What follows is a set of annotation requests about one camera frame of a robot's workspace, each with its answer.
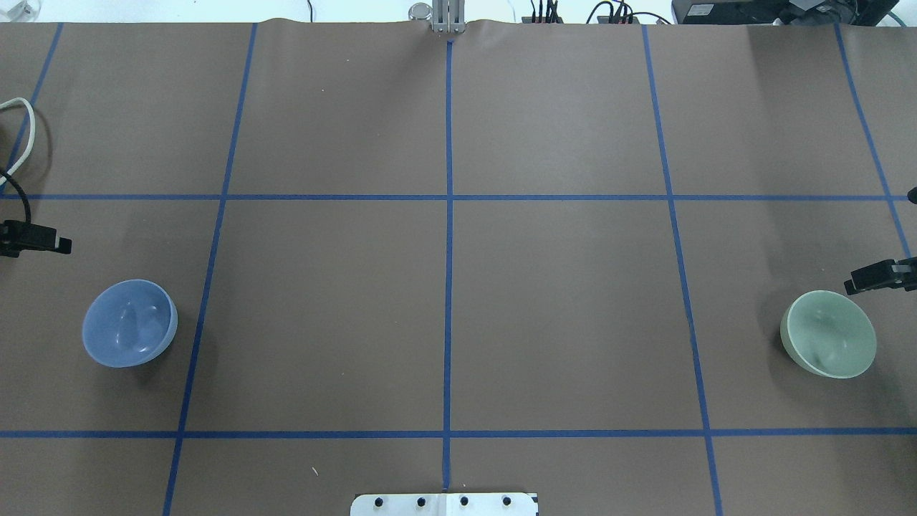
table surface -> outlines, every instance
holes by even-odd
[[[17,177],[74,241],[0,261],[0,512],[917,507],[917,297],[854,297],[879,341],[854,379],[778,336],[798,295],[911,255],[917,32],[274,20],[0,46],[0,97],[39,112]],[[132,277],[179,330],[105,368],[83,314]]]

black cable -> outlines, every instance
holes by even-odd
[[[608,16],[609,16],[609,17],[614,16],[614,4],[612,4],[612,3],[609,2],[608,0],[603,0],[602,2],[599,2],[598,4],[595,5],[595,7],[592,8],[592,12],[589,13],[589,17],[586,18],[586,23],[591,22],[591,21],[592,21],[592,15],[595,14],[595,11],[598,11],[598,10],[599,10],[599,7],[604,6],[605,4],[608,4]]]
[[[671,25],[671,22],[669,22],[667,19],[665,19],[664,17],[661,17],[660,15],[658,15],[658,14],[656,14],[656,13],[647,13],[646,11],[640,11],[639,13],[634,13],[634,12],[632,12],[632,13],[630,14],[630,16],[632,16],[632,17],[635,17],[635,16],[637,16],[637,15],[650,15],[650,16],[652,16],[652,17],[657,17],[657,18],[661,19],[662,22],[665,23],[666,25]]]
[[[907,27],[907,25],[904,23],[904,20],[902,20],[898,15],[896,15],[895,13],[892,13],[891,11],[889,11],[889,18],[897,21],[898,25],[902,27]]]
[[[22,186],[16,182],[16,179],[13,179],[13,176],[7,174],[6,171],[0,168],[0,176],[6,178],[6,182],[13,186],[16,189],[16,193],[19,194],[19,198],[22,199],[22,208],[26,211],[26,224],[32,223],[32,206],[28,204],[28,196],[26,191],[22,189]]]
[[[618,10],[614,11],[614,18],[608,20],[609,22],[621,23],[621,20],[624,19],[624,16],[627,15],[627,11],[624,10],[624,6],[627,6],[624,2],[621,2],[618,5]]]

grid line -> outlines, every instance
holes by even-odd
[[[452,237],[455,218],[452,184],[452,45],[446,42],[446,309],[443,345],[443,492],[452,480]]]
[[[691,337],[691,358],[694,363],[694,381],[697,386],[697,398],[701,408],[701,423],[703,425],[703,440],[707,449],[707,468],[710,470],[710,486],[713,494],[713,508],[717,516],[723,516],[723,501],[720,496],[720,480],[716,472],[716,456],[713,451],[713,437],[710,434],[710,416],[707,412],[707,395],[703,387],[703,371],[701,369],[701,353],[697,346],[697,332],[694,330],[694,313],[691,308],[691,292],[688,289],[688,275],[685,272],[684,254],[681,251],[681,236],[679,233],[679,218],[675,208],[675,197],[672,191],[672,178],[668,168],[668,153],[666,152],[666,137],[662,130],[662,114],[659,111],[659,99],[656,91],[656,77],[653,74],[653,56],[649,48],[649,34],[646,25],[641,26],[643,32],[643,49],[646,55],[646,74],[649,79],[649,94],[653,102],[653,116],[656,120],[656,137],[659,142],[659,157],[662,162],[662,174],[666,181],[666,196],[668,197],[668,217],[672,224],[672,239],[675,242],[675,257],[679,266],[679,280],[681,282],[681,298],[684,302],[685,317],[688,320],[688,330]]]
[[[347,439],[442,439],[439,430],[382,431],[185,431],[184,439],[196,440],[347,440]],[[712,428],[631,430],[450,430],[454,439],[626,439],[665,437],[797,437],[803,435],[917,435],[917,427],[822,427],[822,428]],[[176,431],[131,430],[10,430],[0,439],[175,439]]]
[[[29,194],[30,199],[51,201],[218,201],[220,194]],[[907,201],[907,196],[817,196],[672,194],[678,202],[888,202]],[[668,201],[667,194],[228,194],[226,201]],[[15,194],[0,199],[18,200]]]
[[[232,180],[232,166],[236,157],[236,143],[238,141],[238,130],[242,124],[242,109],[245,106],[245,93],[249,85],[249,70],[251,69],[251,57],[255,50],[255,37],[258,35],[258,24],[251,24],[249,34],[249,51],[245,58],[245,69],[242,73],[242,85],[239,87],[238,105],[236,106],[236,119],[233,123],[232,138],[229,141],[229,153],[226,157],[226,171],[223,176],[223,189],[220,194],[220,205],[216,212],[216,223],[214,224],[214,238],[210,244],[210,258],[207,263],[207,273],[204,277],[204,291],[201,295],[201,306],[197,314],[197,328],[194,331],[194,344],[191,349],[191,360],[188,364],[188,376],[185,378],[184,396],[182,397],[182,412],[179,416],[178,431],[175,436],[175,447],[172,451],[171,468],[169,471],[169,483],[166,486],[165,502],[162,504],[163,516],[169,516],[171,512],[172,496],[175,492],[175,481],[178,477],[179,462],[182,458],[182,444],[184,441],[185,425],[188,421],[188,408],[191,404],[191,392],[194,386],[194,371],[197,367],[197,357],[201,348],[201,337],[204,333],[204,319],[207,315],[207,302],[210,300],[210,285],[213,283],[214,267],[216,265],[216,252],[220,245],[220,231],[223,229],[223,216],[226,213],[226,196],[229,194],[229,182]]]
[[[898,217],[898,209],[895,208],[894,197],[889,189],[889,181],[885,177],[885,170],[882,168],[882,161],[878,158],[876,142],[872,139],[872,131],[869,130],[869,123],[866,121],[866,113],[863,112],[863,106],[859,101],[859,94],[856,92],[854,75],[850,71],[850,62],[847,60],[847,50],[844,47],[844,36],[841,34],[841,26],[834,24],[834,36],[837,39],[837,49],[841,53],[841,63],[844,65],[844,74],[847,77],[847,86],[850,87],[850,96],[853,98],[856,115],[859,117],[860,126],[863,128],[863,134],[866,136],[866,143],[869,146],[869,154],[872,156],[872,162],[876,165],[876,174],[878,180],[882,183],[882,191],[885,192],[885,200],[889,203],[891,219],[895,222],[895,230],[898,232],[898,239],[901,242],[901,250],[904,256],[911,256],[911,247],[908,245],[908,239],[904,235],[904,228],[901,226],[901,219]]]

